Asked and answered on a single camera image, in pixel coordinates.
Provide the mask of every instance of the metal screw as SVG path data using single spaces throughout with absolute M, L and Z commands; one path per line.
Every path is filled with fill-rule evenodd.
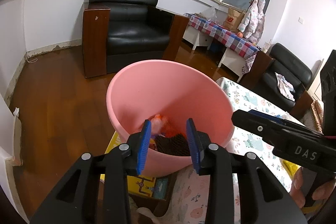
M 90 153 L 84 153 L 82 155 L 82 160 L 88 160 L 89 158 L 91 158 L 91 154 Z
M 219 148 L 218 145 L 215 143 L 210 143 L 208 147 L 210 150 L 217 150 Z
M 119 145 L 119 149 L 121 151 L 126 151 L 127 149 L 129 149 L 129 145 L 127 143 L 123 143 L 123 144 Z
M 255 160 L 255 158 L 257 157 L 257 155 L 253 152 L 248 152 L 247 153 L 247 157 L 250 159 L 250 160 Z

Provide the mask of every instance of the white cable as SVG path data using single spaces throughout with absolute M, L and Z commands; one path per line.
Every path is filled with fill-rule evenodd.
M 26 54 L 26 60 L 28 63 L 35 63 L 37 61 L 37 58 L 33 59 L 32 61 L 29 61 L 28 58 L 27 58 L 27 54 Z

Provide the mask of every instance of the table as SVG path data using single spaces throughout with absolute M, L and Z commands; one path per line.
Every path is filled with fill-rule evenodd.
M 196 46 L 208 46 L 209 49 L 211 42 L 205 41 L 202 33 L 215 38 L 227 47 L 218 67 L 220 68 L 221 65 L 224 64 L 235 74 L 242 76 L 242 66 L 245 65 L 245 60 L 256 54 L 259 49 L 251 42 L 239 38 L 234 33 L 213 22 L 209 22 L 193 14 L 184 15 L 189 17 L 188 27 L 184 33 L 184 39 L 194 44 L 193 50 Z M 198 30 L 198 32 L 192 31 L 189 26 Z
M 300 123 L 291 117 L 287 112 L 251 92 L 243 86 L 227 79 L 219 78 L 217 84 L 227 94 L 234 110 L 255 109 L 273 116 L 288 119 Z M 243 129 L 235 128 L 233 136 L 226 149 L 235 154 L 244 155 L 247 152 L 254 152 L 273 172 L 281 184 L 289 192 L 292 181 L 280 163 L 280 159 L 272 154 L 273 147 L 262 141 L 260 137 Z M 235 202 L 235 224 L 240 224 L 240 197 L 238 180 L 233 175 L 234 181 L 234 202 Z M 204 223 L 209 193 L 209 176 L 198 176 L 192 165 L 179 171 L 174 186 L 173 195 L 166 214 L 156 218 L 149 210 L 141 208 L 147 216 L 154 219 L 153 223 Z

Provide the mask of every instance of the floral tablecloth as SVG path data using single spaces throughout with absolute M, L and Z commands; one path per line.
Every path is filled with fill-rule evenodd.
M 287 112 L 229 79 L 223 77 L 216 82 L 229 97 L 234 111 L 238 109 L 245 111 L 255 109 L 299 123 L 298 120 L 294 119 Z M 245 155 L 245 153 L 250 151 L 254 152 L 278 178 L 285 189 L 288 192 L 290 191 L 292 181 L 282 167 L 280 159 L 272 154 L 273 147 L 263 142 L 259 136 L 243 129 L 235 128 L 226 149 L 231 153 L 239 155 Z M 233 175 L 233 182 L 235 224 L 240 224 L 240 198 L 238 179 L 235 174 Z M 169 208 L 163 217 L 156 218 L 146 208 L 140 208 L 138 211 L 152 218 L 155 224 L 204 224 L 209 183 L 210 176 L 199 176 L 194 171 L 192 165 L 187 166 L 179 171 Z

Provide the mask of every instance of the white wall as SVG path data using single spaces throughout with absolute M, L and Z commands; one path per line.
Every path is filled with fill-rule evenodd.
M 88 0 L 25 0 L 27 51 L 81 39 L 83 2 Z M 201 12 L 211 6 L 218 8 L 211 0 L 159 0 L 157 6 L 179 14 Z
M 258 46 L 262 47 L 265 42 L 273 39 L 281 18 L 283 16 L 287 0 L 270 0 L 265 14 L 265 26 Z
M 283 44 L 314 74 L 319 60 L 336 49 L 335 14 L 336 0 L 288 0 L 273 42 Z
M 16 209 L 8 183 L 5 160 L 14 156 L 14 116 L 3 97 L 26 53 L 22 30 L 23 0 L 0 0 L 0 185 Z
M 0 0 L 0 94 L 26 53 L 22 31 L 22 0 Z

